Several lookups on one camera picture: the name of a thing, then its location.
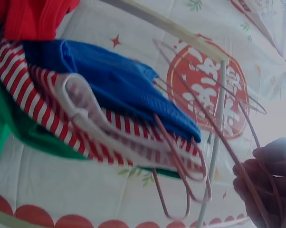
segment finger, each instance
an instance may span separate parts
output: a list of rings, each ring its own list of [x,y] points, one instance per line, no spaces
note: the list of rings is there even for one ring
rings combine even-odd
[[[271,175],[286,177],[286,161],[264,163],[264,166]]]
[[[248,168],[250,168],[250,167],[255,167],[256,169],[257,168],[260,168],[260,166],[259,166],[259,161],[257,160],[257,159],[248,159],[248,160],[246,160],[244,163],[243,163],[243,165],[244,164],[246,164],[246,165],[248,165]],[[238,168],[238,166],[237,165],[234,165],[233,166],[233,173],[236,175],[236,176],[242,176],[241,174],[240,174],[240,170],[239,170],[239,168]]]
[[[240,198],[245,201],[246,197],[250,194],[248,187],[242,177],[237,177],[233,181],[235,192],[240,196]]]
[[[256,189],[259,193],[266,193],[273,195],[273,188],[270,183],[268,176],[261,170],[256,159],[250,159],[243,163],[248,176],[254,183]],[[233,171],[236,176],[241,177],[239,174],[238,168],[234,167]],[[286,196],[286,178],[283,177],[272,177],[277,186],[279,195],[281,197]]]
[[[243,178],[238,177],[234,180],[234,188],[236,193],[241,197],[246,205],[246,211],[248,216],[253,220],[258,227],[266,227],[265,222],[262,219],[258,206],[256,205],[251,193],[249,192]],[[259,195],[266,210],[271,214],[271,218],[275,218],[273,222],[279,222],[278,206],[276,198],[267,194]]]
[[[255,158],[262,162],[283,161],[283,147],[286,145],[286,138],[277,139],[265,147],[257,148],[253,151]]]

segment red circular emblem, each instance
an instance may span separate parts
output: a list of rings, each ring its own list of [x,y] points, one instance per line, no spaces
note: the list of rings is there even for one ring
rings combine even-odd
[[[207,41],[207,43],[219,48],[211,41]],[[230,58],[230,63],[226,69],[226,88],[231,91],[235,97],[249,104],[247,83],[241,68],[234,58],[227,53],[225,54]],[[210,132],[214,130],[205,118],[204,113],[200,111],[193,102],[193,96],[182,82],[182,80],[184,80],[187,85],[190,86],[199,101],[213,115],[216,110],[220,86],[207,77],[206,74],[216,81],[220,81],[220,63],[214,62],[195,48],[186,46],[172,60],[171,67],[167,73],[167,84],[174,88],[174,90],[171,90],[168,87],[169,98],[189,116],[194,117],[193,111],[195,111],[200,128]],[[187,108],[184,108],[184,103],[182,105],[180,99],[175,98],[174,91],[182,95],[191,105],[189,104]],[[247,124],[245,116],[235,97],[226,93],[222,128],[223,135],[227,139],[240,137]],[[245,110],[249,115],[249,108],[245,107]]]

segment red cloth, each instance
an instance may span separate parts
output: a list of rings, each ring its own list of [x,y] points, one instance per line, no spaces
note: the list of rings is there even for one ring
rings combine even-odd
[[[0,0],[7,40],[52,40],[66,13],[80,0]]]

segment white pole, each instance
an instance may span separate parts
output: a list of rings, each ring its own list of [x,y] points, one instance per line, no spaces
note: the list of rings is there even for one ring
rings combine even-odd
[[[220,64],[221,64],[221,67],[220,67],[220,79],[221,79],[220,83],[223,86],[225,86],[227,63],[225,61],[221,61]],[[225,99],[225,90],[220,88],[219,89],[218,106],[217,106],[217,111],[216,111],[217,126],[219,127],[220,130],[222,130],[221,121],[223,119],[224,99]],[[217,155],[219,152],[219,146],[220,146],[220,138],[218,135],[215,135],[214,146],[213,146],[213,151],[212,151],[211,160],[210,160],[210,168],[209,168],[210,184],[212,184],[214,181],[215,170],[216,170],[216,159],[217,159]],[[208,194],[207,194],[207,191],[205,190],[204,198],[206,198],[207,196],[208,196]],[[201,205],[200,214],[199,214],[199,218],[198,218],[198,225],[196,228],[201,228],[203,225],[206,207],[207,207],[206,203]]]

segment blue cloth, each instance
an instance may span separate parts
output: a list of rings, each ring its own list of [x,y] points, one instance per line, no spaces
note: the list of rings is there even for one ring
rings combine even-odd
[[[167,131],[201,141],[194,121],[153,87],[157,73],[149,66],[121,55],[75,41],[24,41],[28,63],[58,73],[79,73],[90,84],[101,107],[130,111],[156,124],[158,114]]]

